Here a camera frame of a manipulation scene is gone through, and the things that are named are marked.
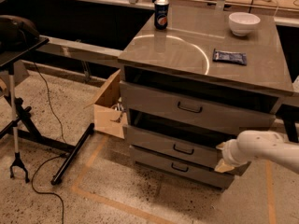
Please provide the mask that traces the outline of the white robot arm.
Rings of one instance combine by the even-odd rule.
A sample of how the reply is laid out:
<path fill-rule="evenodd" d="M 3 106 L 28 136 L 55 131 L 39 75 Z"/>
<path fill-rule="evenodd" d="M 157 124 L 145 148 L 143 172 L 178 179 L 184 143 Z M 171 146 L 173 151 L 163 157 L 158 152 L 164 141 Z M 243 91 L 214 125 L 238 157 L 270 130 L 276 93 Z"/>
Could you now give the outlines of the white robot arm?
<path fill-rule="evenodd" d="M 262 159 L 274 162 L 299 174 L 299 145 L 288 142 L 272 131 L 244 131 L 236 139 L 217 145 L 221 159 L 215 171 L 225 173 L 250 161 Z"/>

